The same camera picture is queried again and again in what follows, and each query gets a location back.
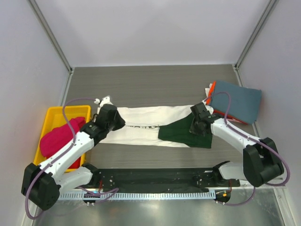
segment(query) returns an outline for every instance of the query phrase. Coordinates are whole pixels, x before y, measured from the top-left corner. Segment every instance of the white gear rack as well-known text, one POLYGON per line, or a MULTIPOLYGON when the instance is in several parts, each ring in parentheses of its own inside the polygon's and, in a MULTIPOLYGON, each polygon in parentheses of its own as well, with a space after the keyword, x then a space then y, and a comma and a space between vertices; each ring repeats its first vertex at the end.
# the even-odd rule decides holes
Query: white gear rack
MULTIPOLYGON (((70 200, 103 200, 111 194, 105 194, 100 197, 88 196, 84 191, 69 191, 59 197, 59 201, 70 200)), ((110 198, 114 201, 122 200, 187 200, 187 199, 215 199, 215 190, 209 190, 205 193, 160 193, 160 194, 141 194, 141 193, 116 193, 110 198)))

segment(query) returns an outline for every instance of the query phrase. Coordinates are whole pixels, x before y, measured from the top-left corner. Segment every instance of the yellow bin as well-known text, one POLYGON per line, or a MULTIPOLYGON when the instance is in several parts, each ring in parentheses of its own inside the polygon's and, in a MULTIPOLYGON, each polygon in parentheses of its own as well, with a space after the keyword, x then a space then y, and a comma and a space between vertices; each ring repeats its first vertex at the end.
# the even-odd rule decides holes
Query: yellow bin
MULTIPOLYGON (((66 124, 66 120, 63 117, 62 113, 63 107, 50 107, 47 110, 47 114, 44 120, 44 125, 42 129, 42 133, 40 136, 40 141, 43 136, 52 131, 54 128, 63 126, 66 124)), ((85 117, 86 122, 89 122, 91 119, 91 107, 89 105, 81 105, 81 106, 67 106, 65 108, 66 116, 68 120, 76 117, 85 117)), ((83 154, 80 158, 80 166, 85 162, 86 154, 83 154)), ((41 154, 40 151, 40 142, 34 157, 33 163, 35 165, 39 165, 41 162, 45 161, 46 157, 41 154)), ((71 172, 76 169, 67 169, 66 172, 71 172)))

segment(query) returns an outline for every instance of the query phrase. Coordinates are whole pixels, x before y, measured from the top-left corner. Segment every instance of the red cloth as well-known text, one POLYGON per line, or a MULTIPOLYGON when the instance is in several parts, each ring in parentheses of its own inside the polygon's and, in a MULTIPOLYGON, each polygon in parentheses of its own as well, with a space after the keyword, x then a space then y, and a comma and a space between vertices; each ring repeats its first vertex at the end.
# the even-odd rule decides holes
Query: red cloth
MULTIPOLYGON (((77 117, 71 119, 71 126, 75 133, 79 132, 79 129, 85 125, 85 117, 77 117)), ((40 150, 44 157, 50 158, 57 153, 62 147, 64 147, 69 141, 73 139, 73 134, 68 126, 65 124, 61 127, 54 128, 51 132, 47 133, 40 141, 40 150)), ((69 168, 75 169, 80 165, 80 158, 77 159, 69 168)))

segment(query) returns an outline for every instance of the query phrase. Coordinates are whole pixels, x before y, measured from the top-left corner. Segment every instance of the white panel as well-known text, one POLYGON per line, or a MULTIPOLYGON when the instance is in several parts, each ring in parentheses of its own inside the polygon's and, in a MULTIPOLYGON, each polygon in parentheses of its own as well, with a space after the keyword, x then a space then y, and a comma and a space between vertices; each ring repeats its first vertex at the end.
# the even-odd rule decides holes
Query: white panel
POLYGON ((25 0, 0 7, 0 219, 20 226, 24 168, 33 161, 46 110, 57 105, 68 75, 25 0))
POLYGON ((280 0, 241 67, 245 86, 262 89, 258 124, 288 162, 288 188, 301 209, 301 1, 280 0))
POLYGON ((37 0, 72 66, 231 64, 268 0, 37 0))

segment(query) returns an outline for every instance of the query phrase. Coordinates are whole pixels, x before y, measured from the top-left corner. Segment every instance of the white cloth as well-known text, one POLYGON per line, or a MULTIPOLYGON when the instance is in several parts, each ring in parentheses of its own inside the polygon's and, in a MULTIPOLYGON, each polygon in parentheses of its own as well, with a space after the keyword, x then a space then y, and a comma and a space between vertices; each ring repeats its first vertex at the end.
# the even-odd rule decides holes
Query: white cloth
POLYGON ((126 125, 119 130, 111 131, 100 143, 188 147, 186 144, 160 140, 158 133, 159 126, 168 125, 188 116, 191 113, 191 106, 119 107, 118 112, 126 125))

